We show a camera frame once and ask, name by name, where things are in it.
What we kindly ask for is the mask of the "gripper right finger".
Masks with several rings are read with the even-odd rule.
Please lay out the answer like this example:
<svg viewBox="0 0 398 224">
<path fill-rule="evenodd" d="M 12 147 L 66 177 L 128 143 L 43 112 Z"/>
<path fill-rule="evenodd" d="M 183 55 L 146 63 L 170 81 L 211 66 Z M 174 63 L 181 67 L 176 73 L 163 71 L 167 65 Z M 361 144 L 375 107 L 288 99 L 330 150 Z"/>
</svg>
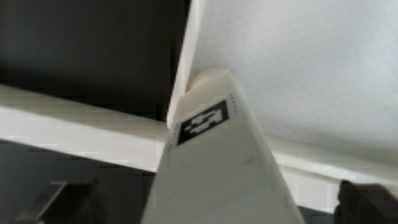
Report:
<svg viewBox="0 0 398 224">
<path fill-rule="evenodd" d="M 334 224 L 398 224 L 398 198 L 380 184 L 339 183 Z"/>
</svg>

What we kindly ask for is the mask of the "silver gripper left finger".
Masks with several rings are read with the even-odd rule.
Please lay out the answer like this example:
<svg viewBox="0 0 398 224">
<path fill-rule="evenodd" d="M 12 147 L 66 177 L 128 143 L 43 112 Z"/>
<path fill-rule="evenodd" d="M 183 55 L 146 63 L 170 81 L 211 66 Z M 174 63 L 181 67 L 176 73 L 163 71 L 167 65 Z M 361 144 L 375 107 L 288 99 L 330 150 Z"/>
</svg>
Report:
<svg viewBox="0 0 398 224">
<path fill-rule="evenodd" d="M 99 182 L 51 182 L 14 224 L 108 224 Z"/>
</svg>

